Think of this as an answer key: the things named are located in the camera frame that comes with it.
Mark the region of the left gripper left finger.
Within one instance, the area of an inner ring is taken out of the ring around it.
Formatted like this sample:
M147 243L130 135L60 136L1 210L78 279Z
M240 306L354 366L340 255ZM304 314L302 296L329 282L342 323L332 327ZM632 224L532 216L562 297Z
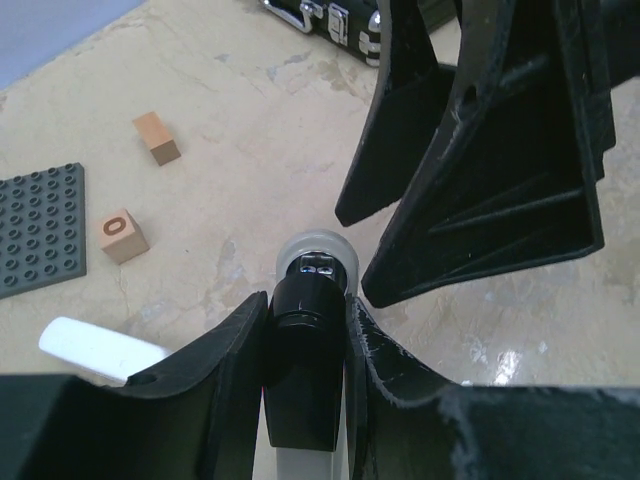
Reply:
M248 479L268 313L251 294L214 329L129 378L1 379L5 479Z

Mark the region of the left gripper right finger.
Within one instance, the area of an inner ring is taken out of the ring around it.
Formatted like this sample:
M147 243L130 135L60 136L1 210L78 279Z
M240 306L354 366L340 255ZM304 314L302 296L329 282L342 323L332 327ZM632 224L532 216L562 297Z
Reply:
M463 386L346 307L353 479L635 479L635 388Z

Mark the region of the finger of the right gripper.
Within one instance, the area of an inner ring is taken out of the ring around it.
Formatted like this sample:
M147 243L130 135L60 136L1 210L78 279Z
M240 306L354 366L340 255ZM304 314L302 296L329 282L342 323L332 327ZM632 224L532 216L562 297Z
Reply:
M455 18L453 1L382 1L374 97L335 214L350 226L401 199L440 124L455 67L430 33Z
M597 1L464 3L448 103L362 279L371 304L602 248L603 24Z

